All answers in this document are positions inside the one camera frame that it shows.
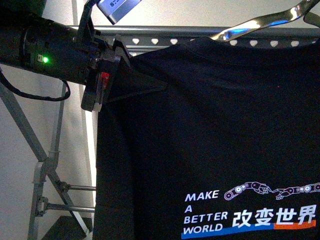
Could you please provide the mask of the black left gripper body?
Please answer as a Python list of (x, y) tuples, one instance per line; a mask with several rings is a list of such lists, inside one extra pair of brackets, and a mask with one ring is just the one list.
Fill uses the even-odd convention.
[(104, 44), (89, 64), (88, 77), (81, 101), (81, 108), (89, 112), (100, 112), (108, 102), (113, 83), (121, 66), (130, 66), (130, 54), (117, 34), (112, 45)]

